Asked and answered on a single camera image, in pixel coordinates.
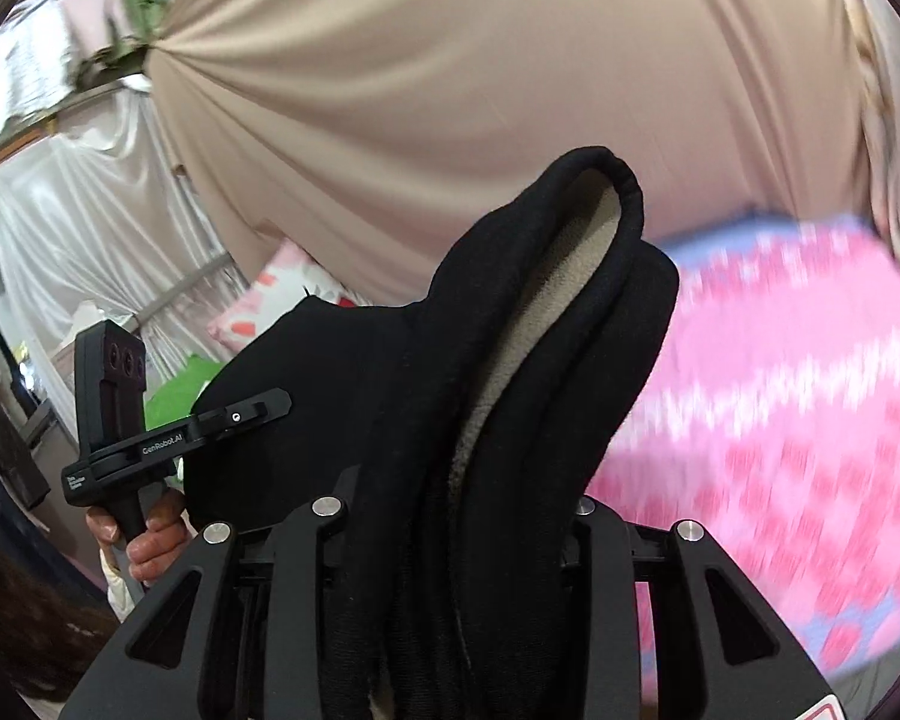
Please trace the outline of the left hand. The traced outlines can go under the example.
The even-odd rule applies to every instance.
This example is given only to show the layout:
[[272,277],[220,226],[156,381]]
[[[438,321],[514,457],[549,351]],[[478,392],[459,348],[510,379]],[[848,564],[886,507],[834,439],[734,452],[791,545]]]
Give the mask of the left hand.
[[87,509],[86,525],[97,541],[103,559],[112,569],[118,569],[113,550],[120,544],[125,546],[126,575],[144,585],[157,582],[191,541],[185,518],[185,498],[176,489],[167,489],[162,494],[149,512],[146,530],[135,539],[126,541],[115,519],[98,507]]

